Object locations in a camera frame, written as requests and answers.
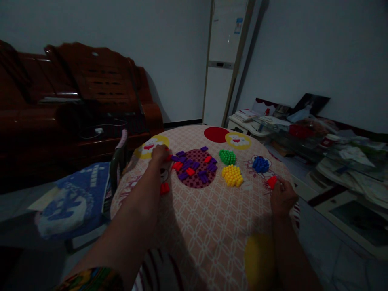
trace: hand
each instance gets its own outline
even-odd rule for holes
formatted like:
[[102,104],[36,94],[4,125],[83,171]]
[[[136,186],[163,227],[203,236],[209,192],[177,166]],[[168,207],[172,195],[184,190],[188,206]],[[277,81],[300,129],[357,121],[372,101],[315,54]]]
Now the hand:
[[154,147],[154,149],[152,150],[151,162],[154,162],[161,166],[164,160],[167,159],[170,154],[170,151],[166,151],[166,148],[167,147],[165,145],[157,145],[156,147]]
[[294,204],[299,200],[290,182],[278,178],[271,194],[272,215],[276,218],[287,218]]

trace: label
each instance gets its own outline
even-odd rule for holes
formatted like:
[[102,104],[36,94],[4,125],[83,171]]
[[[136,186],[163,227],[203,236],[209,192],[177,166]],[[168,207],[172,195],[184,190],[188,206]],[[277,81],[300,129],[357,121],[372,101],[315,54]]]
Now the label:
[[241,28],[243,27],[243,18],[237,18],[236,20],[236,27],[234,28],[234,33],[235,34],[240,34],[241,33]]

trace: floor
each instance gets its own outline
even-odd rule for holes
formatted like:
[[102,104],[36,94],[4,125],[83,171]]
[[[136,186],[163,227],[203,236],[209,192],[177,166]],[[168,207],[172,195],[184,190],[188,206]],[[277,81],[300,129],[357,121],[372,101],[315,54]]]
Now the floor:
[[[25,248],[4,290],[51,290],[92,247],[68,255],[63,243],[39,237],[34,214],[27,207],[52,186],[44,184],[0,196],[0,245]],[[325,290],[388,290],[388,262],[376,261],[350,239],[343,239],[334,225],[303,200],[300,206],[299,239]],[[78,238],[74,245],[101,235],[105,228]]]

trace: green toy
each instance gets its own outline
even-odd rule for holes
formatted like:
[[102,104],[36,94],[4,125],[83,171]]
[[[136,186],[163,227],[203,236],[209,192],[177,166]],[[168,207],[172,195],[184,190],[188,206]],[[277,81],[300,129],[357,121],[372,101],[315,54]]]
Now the green toy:
[[219,157],[221,158],[221,161],[227,166],[236,163],[236,155],[232,151],[222,149],[219,152]]

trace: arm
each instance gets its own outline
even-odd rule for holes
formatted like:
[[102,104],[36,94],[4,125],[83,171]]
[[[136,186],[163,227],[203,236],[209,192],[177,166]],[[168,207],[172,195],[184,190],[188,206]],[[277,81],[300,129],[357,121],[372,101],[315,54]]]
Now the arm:
[[69,276],[89,268],[110,267],[118,271],[126,289],[132,288],[156,225],[160,167],[167,156],[165,146],[154,148],[147,170],[104,234]]
[[279,178],[271,195],[276,266],[285,290],[323,290],[292,228],[289,212],[297,201],[290,182]]

